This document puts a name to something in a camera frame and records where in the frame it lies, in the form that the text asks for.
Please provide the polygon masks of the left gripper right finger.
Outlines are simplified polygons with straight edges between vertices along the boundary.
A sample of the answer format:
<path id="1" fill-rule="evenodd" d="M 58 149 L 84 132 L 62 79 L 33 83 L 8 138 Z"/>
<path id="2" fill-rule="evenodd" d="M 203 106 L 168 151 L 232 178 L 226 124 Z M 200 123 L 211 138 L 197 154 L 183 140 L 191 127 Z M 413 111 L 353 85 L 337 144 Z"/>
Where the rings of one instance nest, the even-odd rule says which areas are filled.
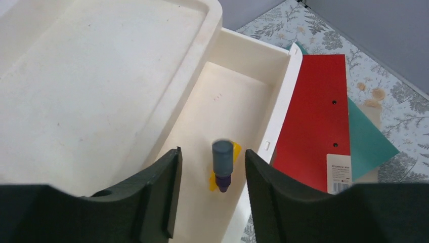
<path id="1" fill-rule="evenodd" d="M 356 184 L 331 195 L 254 151 L 245 172 L 257 242 L 428 242 L 428 184 Z"/>

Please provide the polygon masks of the white three-drawer cabinet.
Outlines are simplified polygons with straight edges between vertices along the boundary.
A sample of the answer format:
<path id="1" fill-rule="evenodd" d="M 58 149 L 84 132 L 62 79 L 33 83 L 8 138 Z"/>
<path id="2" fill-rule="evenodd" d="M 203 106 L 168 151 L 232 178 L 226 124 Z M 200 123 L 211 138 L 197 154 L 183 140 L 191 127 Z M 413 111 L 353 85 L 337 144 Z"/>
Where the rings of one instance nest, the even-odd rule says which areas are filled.
<path id="1" fill-rule="evenodd" d="M 1 1 L 1 185 L 92 195 L 152 163 L 218 1 Z"/>

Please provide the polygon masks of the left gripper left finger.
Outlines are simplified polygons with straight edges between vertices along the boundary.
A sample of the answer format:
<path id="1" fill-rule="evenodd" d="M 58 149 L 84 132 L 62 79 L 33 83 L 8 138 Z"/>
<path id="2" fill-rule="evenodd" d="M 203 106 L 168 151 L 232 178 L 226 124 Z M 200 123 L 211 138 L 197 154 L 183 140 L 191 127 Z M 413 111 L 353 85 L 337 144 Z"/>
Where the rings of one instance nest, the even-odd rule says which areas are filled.
<path id="1" fill-rule="evenodd" d="M 2 185 L 1 242 L 168 242 L 181 175 L 175 148 L 90 197 L 49 185 Z"/>

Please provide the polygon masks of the white top drawer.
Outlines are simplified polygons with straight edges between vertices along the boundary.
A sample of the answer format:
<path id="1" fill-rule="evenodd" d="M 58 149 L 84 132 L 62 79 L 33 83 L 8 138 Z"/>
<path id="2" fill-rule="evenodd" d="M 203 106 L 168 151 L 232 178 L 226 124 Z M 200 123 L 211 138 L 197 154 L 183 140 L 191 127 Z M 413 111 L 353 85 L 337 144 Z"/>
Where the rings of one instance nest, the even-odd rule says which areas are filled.
<path id="1" fill-rule="evenodd" d="M 172 242 L 240 242 L 251 214 L 244 155 L 272 158 L 303 54 L 222 29 L 160 153 L 180 147 L 182 176 Z M 241 146 L 232 183 L 210 191 L 212 142 Z"/>

